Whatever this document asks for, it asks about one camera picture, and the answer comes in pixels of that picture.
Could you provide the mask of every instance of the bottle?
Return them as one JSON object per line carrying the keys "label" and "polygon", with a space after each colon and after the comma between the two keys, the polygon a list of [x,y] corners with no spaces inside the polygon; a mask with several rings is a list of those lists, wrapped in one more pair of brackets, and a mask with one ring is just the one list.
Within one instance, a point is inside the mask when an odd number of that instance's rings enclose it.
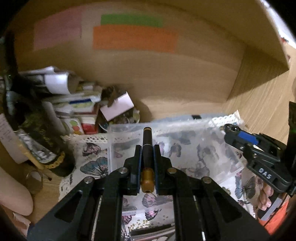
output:
{"label": "bottle", "polygon": [[3,111],[12,129],[31,152],[54,174],[65,177],[74,169],[74,157],[59,134],[55,133],[30,81],[20,76],[14,55],[14,35],[0,39],[0,58],[5,93]]}

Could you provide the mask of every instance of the green paper strip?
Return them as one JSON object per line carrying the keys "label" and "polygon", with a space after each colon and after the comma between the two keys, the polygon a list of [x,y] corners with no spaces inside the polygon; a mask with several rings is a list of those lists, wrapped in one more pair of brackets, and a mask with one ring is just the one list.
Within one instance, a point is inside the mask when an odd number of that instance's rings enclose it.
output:
{"label": "green paper strip", "polygon": [[161,18],[135,14],[102,14],[101,25],[106,24],[126,24],[157,28],[163,27],[163,21]]}

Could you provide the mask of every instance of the blue tape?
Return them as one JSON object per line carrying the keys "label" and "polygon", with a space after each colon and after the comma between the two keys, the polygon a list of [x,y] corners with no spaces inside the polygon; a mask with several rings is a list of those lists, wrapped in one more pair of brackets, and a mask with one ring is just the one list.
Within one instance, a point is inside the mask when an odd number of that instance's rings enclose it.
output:
{"label": "blue tape", "polygon": [[254,135],[249,134],[244,131],[240,131],[238,134],[238,137],[252,143],[253,145],[258,145],[258,143],[259,143],[258,139]]}
{"label": "blue tape", "polygon": [[69,101],[69,104],[79,104],[79,103],[85,103],[85,102],[91,102],[91,99],[72,100],[72,101]]}

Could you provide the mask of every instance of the orange paper strip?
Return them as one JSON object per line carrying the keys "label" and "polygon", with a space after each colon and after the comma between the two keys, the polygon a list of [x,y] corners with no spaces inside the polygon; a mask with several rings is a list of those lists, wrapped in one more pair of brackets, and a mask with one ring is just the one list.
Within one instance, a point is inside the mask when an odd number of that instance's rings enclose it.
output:
{"label": "orange paper strip", "polygon": [[177,33],[164,28],[107,24],[94,27],[93,48],[174,53],[177,39]]}

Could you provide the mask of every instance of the butterfly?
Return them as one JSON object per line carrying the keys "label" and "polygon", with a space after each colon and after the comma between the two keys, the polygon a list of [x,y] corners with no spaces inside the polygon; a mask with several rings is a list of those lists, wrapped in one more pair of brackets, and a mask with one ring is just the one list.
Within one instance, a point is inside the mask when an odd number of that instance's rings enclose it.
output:
{"label": "butterfly", "polygon": [[186,173],[187,176],[189,177],[194,177],[197,179],[201,179],[205,176],[209,176],[210,175],[210,170],[204,166],[201,167],[202,162],[197,162],[196,163],[196,167],[190,167],[190,168],[181,168],[181,171]]}
{"label": "butterfly", "polygon": [[137,139],[133,139],[127,142],[119,142],[119,143],[113,143],[112,147],[116,150],[116,151],[121,151],[121,150],[127,150],[129,148],[131,148],[132,146],[135,146],[136,144],[138,144],[140,141],[139,138]]}
{"label": "butterfly", "polygon": [[70,178],[69,178],[69,183],[70,183],[70,185],[72,184],[72,182],[73,182],[73,174],[71,174],[71,175],[70,175]]}
{"label": "butterfly", "polygon": [[181,156],[181,149],[182,149],[182,147],[179,144],[174,143],[172,145],[172,147],[170,148],[170,154],[168,157],[171,157],[171,155],[173,153],[176,153],[176,156],[180,157]]}
{"label": "butterfly", "polygon": [[226,187],[222,187],[222,189],[227,192],[228,195],[231,195],[231,191],[229,188],[226,188]]}
{"label": "butterfly", "polygon": [[153,142],[153,146],[154,146],[154,145],[159,145],[160,154],[163,156],[163,155],[165,154],[165,150],[164,150],[164,148],[165,148],[165,143],[164,143],[163,141],[161,141],[161,142],[157,142],[156,140],[153,140],[152,142]]}
{"label": "butterfly", "polygon": [[93,176],[105,177],[108,174],[108,161],[106,157],[99,157],[80,167],[80,171]]}
{"label": "butterfly", "polygon": [[157,137],[171,137],[172,139],[178,140],[181,144],[184,145],[190,145],[190,138],[195,136],[196,133],[194,131],[181,131],[157,135]]}
{"label": "butterfly", "polygon": [[114,152],[114,156],[115,158],[122,158],[122,155],[116,151]]}
{"label": "butterfly", "polygon": [[224,142],[223,138],[218,137],[217,133],[214,131],[211,133],[211,137],[212,137],[212,140],[218,142],[220,145],[223,144]]}
{"label": "butterfly", "polygon": [[92,153],[98,154],[100,151],[101,148],[97,144],[87,142],[83,147],[82,156],[88,156]]}
{"label": "butterfly", "polygon": [[124,221],[121,217],[121,234],[120,234],[120,241],[131,241],[131,235],[129,229],[126,229]]}
{"label": "butterfly", "polygon": [[132,219],[132,216],[134,215],[126,215],[126,216],[121,216],[121,221],[123,224],[129,224],[129,222]]}
{"label": "butterfly", "polygon": [[153,193],[145,194],[142,199],[144,207],[153,207],[173,201],[173,196],[155,196]]}
{"label": "butterfly", "polygon": [[245,206],[245,204],[250,204],[248,201],[243,201],[243,200],[238,200],[237,201],[239,205],[241,205],[242,207]]}
{"label": "butterfly", "polygon": [[158,210],[154,210],[154,211],[149,211],[145,213],[145,217],[148,221],[154,219],[156,217],[156,215],[158,214],[158,212],[161,211],[161,209]]}
{"label": "butterfly", "polygon": [[137,210],[137,207],[128,203],[128,200],[123,197],[122,198],[122,211],[134,211]]}
{"label": "butterfly", "polygon": [[246,194],[248,199],[251,199],[255,195],[255,186],[256,186],[256,179],[255,176],[252,176],[247,183],[242,186],[242,174],[238,172],[235,175],[235,196],[237,198],[241,198],[243,194]]}

